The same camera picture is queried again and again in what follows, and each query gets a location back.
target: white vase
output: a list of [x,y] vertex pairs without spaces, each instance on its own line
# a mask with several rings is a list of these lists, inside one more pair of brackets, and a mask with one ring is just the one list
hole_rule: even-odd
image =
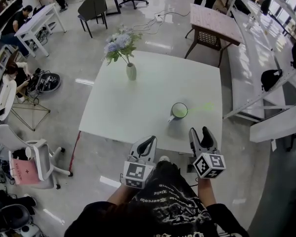
[[137,71],[136,71],[136,67],[133,63],[130,62],[127,64],[126,73],[127,73],[128,79],[130,79],[131,81],[136,80]]

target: shoe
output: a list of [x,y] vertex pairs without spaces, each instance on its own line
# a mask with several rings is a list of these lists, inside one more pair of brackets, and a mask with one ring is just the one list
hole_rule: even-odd
[[166,160],[166,161],[170,162],[170,158],[167,157],[167,156],[160,157],[159,161],[163,161],[163,160]]
[[32,196],[30,196],[29,194],[25,193],[25,194],[24,194],[24,197],[30,197],[31,199],[33,199],[34,202],[35,202],[35,205],[33,205],[33,206],[37,206],[37,202],[36,202],[36,200],[35,200]]
[[65,10],[67,10],[67,8],[62,8],[62,9],[60,9],[59,12],[63,12],[63,11],[65,11]]
[[23,104],[25,102],[25,97],[17,97],[18,103]]

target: glossy tile floor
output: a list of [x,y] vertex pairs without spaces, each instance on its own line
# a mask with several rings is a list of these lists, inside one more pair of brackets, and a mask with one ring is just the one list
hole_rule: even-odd
[[[69,9],[60,14],[67,32],[61,32],[60,27],[56,26],[45,45],[50,55],[45,57],[38,50],[35,59],[29,58],[32,72],[39,67],[58,73],[62,84],[56,92],[39,97],[40,102],[51,109],[51,113],[35,132],[28,130],[12,115],[9,116],[9,123],[23,131],[24,140],[44,138],[54,149],[58,146],[66,148],[67,151],[60,157],[60,167],[69,167],[84,106],[102,64],[105,39],[121,23],[127,26],[144,25],[154,18],[154,14],[162,14],[164,10],[170,9],[186,15],[189,4],[193,3],[193,0],[148,1],[148,6],[139,2],[137,10],[133,9],[131,3],[126,4],[121,9],[121,15],[108,16],[108,30],[103,24],[97,25],[92,20],[89,22],[93,35],[91,39],[83,31],[77,18],[77,9],[81,2],[71,0]],[[107,3],[109,10],[116,10],[113,0],[107,0]],[[184,38],[191,28],[189,16],[168,14],[165,22],[159,25],[160,23],[155,23],[149,31],[144,32],[143,39],[137,43],[138,50],[183,58],[193,38],[192,34],[187,39]],[[219,53],[197,45],[188,58],[217,66]],[[227,113],[232,106],[227,52],[222,60],[221,77],[223,113]],[[26,119],[31,117],[25,111],[19,114]],[[249,141],[249,128],[250,122],[243,119],[230,118],[223,121],[222,153],[227,170],[213,181],[217,201],[224,203],[246,229],[255,214],[264,188],[270,152],[269,143],[255,144]],[[18,195],[29,193],[34,196],[38,201],[35,222],[48,236],[63,236],[66,228],[88,203],[107,200],[114,192],[116,187],[100,182],[100,178],[102,176],[119,181],[130,147],[128,144],[81,133],[74,154],[74,176],[69,178],[59,175],[62,186],[60,190],[36,190],[25,186],[9,186],[8,189]],[[196,175],[186,174],[187,156],[177,152],[158,151],[156,159],[161,155],[168,155],[172,162],[181,167],[188,183],[195,184]]]

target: person in black shirt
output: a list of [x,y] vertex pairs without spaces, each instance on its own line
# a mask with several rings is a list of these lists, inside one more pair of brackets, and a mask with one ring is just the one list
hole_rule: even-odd
[[26,19],[29,17],[30,12],[33,10],[32,6],[27,5],[21,11],[16,12],[12,18],[8,21],[6,27],[2,31],[1,41],[4,44],[16,45],[19,47],[20,52],[23,56],[29,55],[29,51],[23,46],[15,33],[23,26],[26,22]]
[[107,202],[85,207],[65,237],[218,237],[217,225],[233,236],[248,237],[232,213],[216,203],[210,179],[198,178],[198,196],[161,157],[142,190],[121,185]]

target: black t-shirt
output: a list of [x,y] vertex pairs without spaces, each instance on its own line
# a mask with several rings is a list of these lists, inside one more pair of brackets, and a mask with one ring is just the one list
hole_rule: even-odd
[[15,33],[15,31],[13,29],[13,22],[15,20],[18,21],[18,25],[19,25],[19,29],[20,29],[21,26],[23,26],[24,23],[26,22],[26,17],[24,17],[23,11],[19,11],[19,12],[15,13],[9,19],[7,25],[5,26],[4,30],[2,31],[2,35],[7,35],[7,34],[10,34],[10,33]]
[[65,237],[218,237],[216,224],[228,234],[248,236],[225,205],[205,208],[177,167],[163,161],[128,204],[122,208],[109,202],[86,206]]

